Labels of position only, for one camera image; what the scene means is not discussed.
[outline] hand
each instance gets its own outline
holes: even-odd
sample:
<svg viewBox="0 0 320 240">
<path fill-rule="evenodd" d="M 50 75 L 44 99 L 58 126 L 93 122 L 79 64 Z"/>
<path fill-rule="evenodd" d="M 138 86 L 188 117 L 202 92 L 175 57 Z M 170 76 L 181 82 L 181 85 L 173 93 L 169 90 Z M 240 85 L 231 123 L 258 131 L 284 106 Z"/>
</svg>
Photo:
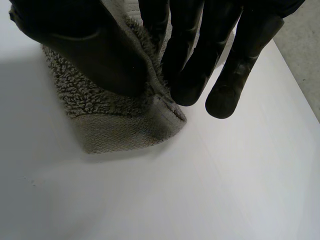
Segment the hand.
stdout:
<svg viewBox="0 0 320 240">
<path fill-rule="evenodd" d="M 172 34 L 162 58 L 162 71 L 172 98 L 182 106 L 199 99 L 239 19 L 242 6 L 232 0 L 139 0 L 141 17 L 159 51 L 171 11 Z M 186 63 L 196 37 L 200 37 Z"/>
</svg>

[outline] finger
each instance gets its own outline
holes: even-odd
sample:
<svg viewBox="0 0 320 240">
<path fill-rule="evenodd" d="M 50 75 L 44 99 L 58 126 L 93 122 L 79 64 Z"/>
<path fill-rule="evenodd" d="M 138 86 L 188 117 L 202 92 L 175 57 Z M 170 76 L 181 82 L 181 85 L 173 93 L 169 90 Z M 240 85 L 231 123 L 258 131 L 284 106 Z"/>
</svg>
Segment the finger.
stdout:
<svg viewBox="0 0 320 240">
<path fill-rule="evenodd" d="M 265 8 L 244 7 L 229 56 L 205 102 L 211 116 L 226 119 L 234 113 L 261 51 L 283 25 L 280 16 Z"/>
<path fill-rule="evenodd" d="M 182 106 L 197 102 L 242 12 L 234 0 L 206 0 L 200 37 L 181 76 L 171 88 L 172 98 Z"/>
<path fill-rule="evenodd" d="M 160 52 L 169 19 L 169 0 L 139 0 L 143 25 L 151 35 L 155 51 Z"/>
<path fill-rule="evenodd" d="M 170 0 L 172 33 L 162 58 L 169 84 L 182 71 L 195 41 L 204 0 Z"/>
</svg>

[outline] gray towel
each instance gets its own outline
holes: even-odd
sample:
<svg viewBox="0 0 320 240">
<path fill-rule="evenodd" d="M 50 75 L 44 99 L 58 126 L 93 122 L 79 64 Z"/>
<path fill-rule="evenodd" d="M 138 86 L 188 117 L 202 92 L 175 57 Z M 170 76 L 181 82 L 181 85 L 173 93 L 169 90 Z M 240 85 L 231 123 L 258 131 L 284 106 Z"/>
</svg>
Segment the gray towel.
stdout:
<svg viewBox="0 0 320 240">
<path fill-rule="evenodd" d="M 132 2 L 103 3 L 147 63 L 150 78 L 146 91 L 140 98 L 132 98 L 101 89 L 44 46 L 58 97 L 88 153 L 142 149 L 162 143 L 177 134 L 187 119 L 165 87 L 147 32 L 125 11 Z"/>
</svg>

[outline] white table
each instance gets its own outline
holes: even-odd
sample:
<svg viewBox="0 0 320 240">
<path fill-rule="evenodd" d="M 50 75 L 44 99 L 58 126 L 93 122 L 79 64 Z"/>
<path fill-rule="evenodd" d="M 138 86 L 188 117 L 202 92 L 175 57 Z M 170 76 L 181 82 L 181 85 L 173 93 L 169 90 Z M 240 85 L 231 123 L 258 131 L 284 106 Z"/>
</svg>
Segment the white table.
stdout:
<svg viewBox="0 0 320 240">
<path fill-rule="evenodd" d="M 271 42 L 234 115 L 155 147 L 82 152 L 39 45 L 0 7 L 1 240 L 319 240 L 320 125 Z"/>
</svg>

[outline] glove finger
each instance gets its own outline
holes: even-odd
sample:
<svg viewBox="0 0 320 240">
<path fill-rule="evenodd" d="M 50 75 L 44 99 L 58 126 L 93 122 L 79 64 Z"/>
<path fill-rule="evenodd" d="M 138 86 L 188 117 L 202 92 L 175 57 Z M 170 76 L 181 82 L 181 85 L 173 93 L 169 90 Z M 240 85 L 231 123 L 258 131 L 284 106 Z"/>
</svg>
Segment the glove finger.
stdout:
<svg viewBox="0 0 320 240">
<path fill-rule="evenodd" d="M 172 98 L 191 106 L 201 96 L 242 12 L 233 0 L 206 0 L 197 46 L 171 88 Z"/>
<path fill-rule="evenodd" d="M 162 57 L 164 78 L 172 83 L 195 41 L 204 0 L 170 0 L 172 33 Z"/>
</svg>

